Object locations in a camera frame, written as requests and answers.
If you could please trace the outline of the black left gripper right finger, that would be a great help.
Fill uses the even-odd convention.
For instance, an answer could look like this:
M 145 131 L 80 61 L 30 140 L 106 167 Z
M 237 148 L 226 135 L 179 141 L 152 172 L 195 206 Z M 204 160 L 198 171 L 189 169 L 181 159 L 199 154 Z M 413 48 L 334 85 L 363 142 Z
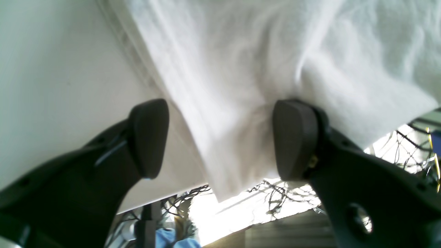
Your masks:
M 313 188 L 338 247 L 440 247 L 440 195 L 422 179 L 366 154 L 306 103 L 278 100 L 272 126 L 280 178 Z

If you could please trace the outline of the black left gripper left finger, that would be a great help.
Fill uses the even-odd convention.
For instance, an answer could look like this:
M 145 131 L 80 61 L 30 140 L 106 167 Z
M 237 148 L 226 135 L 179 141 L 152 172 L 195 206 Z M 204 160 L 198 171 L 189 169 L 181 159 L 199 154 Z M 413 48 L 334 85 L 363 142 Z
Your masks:
M 128 191 L 159 175 L 169 122 L 164 99 L 139 104 L 82 148 L 1 190 L 1 239 L 22 248 L 103 248 Z

